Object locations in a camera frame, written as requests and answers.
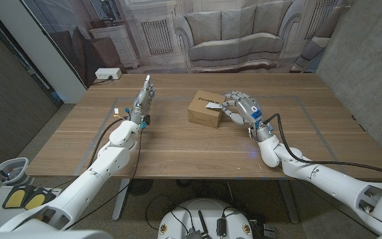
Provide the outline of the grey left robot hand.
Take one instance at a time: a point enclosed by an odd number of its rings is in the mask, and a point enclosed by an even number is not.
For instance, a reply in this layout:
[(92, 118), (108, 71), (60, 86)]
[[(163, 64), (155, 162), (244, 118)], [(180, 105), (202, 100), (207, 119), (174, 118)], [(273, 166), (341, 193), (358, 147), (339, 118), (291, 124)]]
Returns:
[(142, 126), (143, 119), (149, 114), (151, 103), (155, 97), (155, 90), (151, 84), (151, 76), (148, 74), (142, 90), (135, 96), (130, 115), (130, 121)]

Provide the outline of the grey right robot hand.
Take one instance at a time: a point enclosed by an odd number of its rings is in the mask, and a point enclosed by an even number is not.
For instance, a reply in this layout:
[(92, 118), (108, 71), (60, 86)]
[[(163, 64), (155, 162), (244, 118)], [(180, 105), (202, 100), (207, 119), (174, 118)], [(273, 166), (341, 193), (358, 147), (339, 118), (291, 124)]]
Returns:
[(273, 136), (273, 127), (264, 123), (263, 114), (255, 98), (240, 91), (229, 91), (223, 95), (228, 101), (222, 104), (222, 110), (239, 125), (247, 123), (248, 133), (255, 142), (262, 142)]

